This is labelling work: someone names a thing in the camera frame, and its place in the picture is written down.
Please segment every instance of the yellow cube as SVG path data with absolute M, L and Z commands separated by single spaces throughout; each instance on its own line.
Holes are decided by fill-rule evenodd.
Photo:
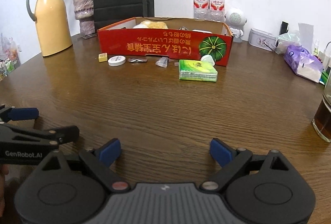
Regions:
M 99 62 L 108 61 L 107 53 L 99 54 Z

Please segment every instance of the purple tissue pack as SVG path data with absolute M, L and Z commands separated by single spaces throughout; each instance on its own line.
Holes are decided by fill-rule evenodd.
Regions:
M 286 49 L 284 60 L 296 75 L 316 83 L 319 82 L 323 72 L 323 64 L 302 46 L 289 45 Z

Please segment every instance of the human hand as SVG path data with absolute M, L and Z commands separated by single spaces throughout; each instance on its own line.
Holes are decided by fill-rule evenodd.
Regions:
M 5 209 L 5 175 L 9 174 L 9 167 L 6 164 L 0 165 L 0 217 Z

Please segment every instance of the red cardboard box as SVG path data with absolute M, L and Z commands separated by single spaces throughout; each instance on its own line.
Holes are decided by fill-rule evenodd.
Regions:
M 163 21 L 168 29 L 132 29 L 144 20 Z M 189 31 L 177 30 L 181 27 Z M 192 30 L 212 32 L 202 33 Z M 222 22 L 187 18 L 143 18 L 123 20 L 98 30 L 102 53 L 110 55 L 168 56 L 171 59 L 200 60 L 210 54 L 217 65 L 226 66 L 233 35 Z

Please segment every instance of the bottle label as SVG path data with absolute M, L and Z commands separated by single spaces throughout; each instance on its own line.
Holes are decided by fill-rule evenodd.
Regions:
M 224 1 L 222 0 L 211 0 L 210 10 L 222 11 L 224 9 Z
M 208 9 L 209 0 L 193 0 L 194 8 Z

